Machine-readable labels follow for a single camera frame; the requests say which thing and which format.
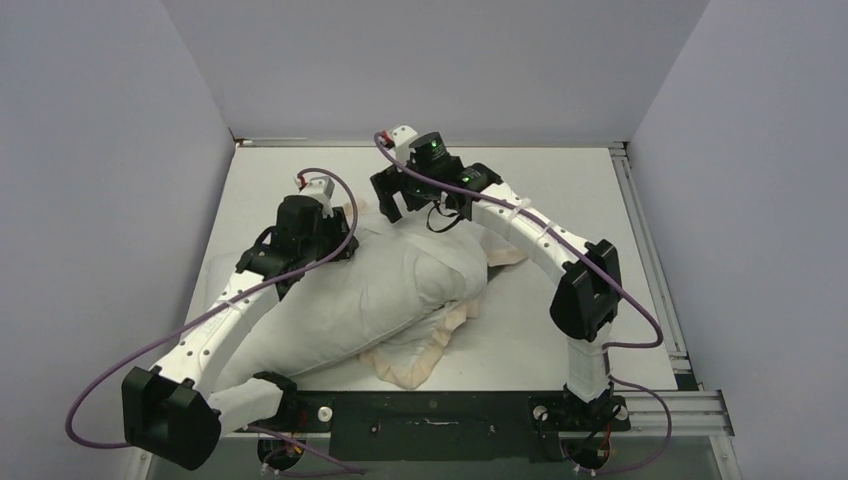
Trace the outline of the white pillow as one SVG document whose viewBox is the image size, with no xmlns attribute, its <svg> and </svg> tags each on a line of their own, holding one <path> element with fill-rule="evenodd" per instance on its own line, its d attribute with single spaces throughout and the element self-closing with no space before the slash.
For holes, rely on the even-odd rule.
<svg viewBox="0 0 848 480">
<path fill-rule="evenodd" d="M 359 247 L 297 282 L 238 346 L 216 381 L 234 387 L 262 371 L 289 378 L 359 357 L 411 390 L 432 374 L 453 332 L 479 311 L 490 235 L 461 224 L 434 234 L 420 220 L 360 218 Z"/>
</svg>

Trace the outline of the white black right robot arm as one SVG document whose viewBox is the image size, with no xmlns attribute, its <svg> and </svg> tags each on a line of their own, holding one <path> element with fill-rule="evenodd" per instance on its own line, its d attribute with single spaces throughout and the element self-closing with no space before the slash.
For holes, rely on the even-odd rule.
<svg viewBox="0 0 848 480">
<path fill-rule="evenodd" d="M 501 175 L 483 163 L 466 165 L 452 155 L 438 132 L 418 134 L 408 126 L 373 137 L 390 167 L 371 178 L 381 212 L 392 223 L 402 217 L 395 196 L 410 211 L 445 208 L 498 235 L 535 263 L 555 284 L 549 314 L 568 339 L 565 388 L 567 419 L 589 428 L 605 413 L 601 397 L 611 380 L 604 345 L 618 313 L 620 262 L 607 240 L 575 236 L 532 207 Z"/>
</svg>

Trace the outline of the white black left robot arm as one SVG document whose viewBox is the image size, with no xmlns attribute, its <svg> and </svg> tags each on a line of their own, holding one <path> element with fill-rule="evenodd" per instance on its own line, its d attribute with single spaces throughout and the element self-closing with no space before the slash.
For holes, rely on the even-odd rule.
<svg viewBox="0 0 848 480">
<path fill-rule="evenodd" d="M 125 440 L 195 470 L 231 432 L 257 421 L 274 430 L 292 426 L 298 403 L 286 395 L 282 375 L 260 372 L 224 389 L 216 384 L 258 321 L 307 271 L 352 256 L 355 226 L 324 194 L 285 197 L 275 224 L 243 252 L 198 325 L 152 367 L 135 367 L 124 377 Z"/>
</svg>

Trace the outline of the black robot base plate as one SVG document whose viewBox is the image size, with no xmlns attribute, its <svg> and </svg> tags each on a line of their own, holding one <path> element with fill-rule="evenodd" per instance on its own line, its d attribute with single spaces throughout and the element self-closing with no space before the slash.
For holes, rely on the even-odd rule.
<svg viewBox="0 0 848 480">
<path fill-rule="evenodd" d="M 611 433 L 631 428 L 628 406 L 604 393 L 582 402 L 565 391 L 306 391 L 254 423 L 258 451 L 291 469 L 318 453 L 344 473 L 368 462 L 572 459 L 596 466 Z"/>
</svg>

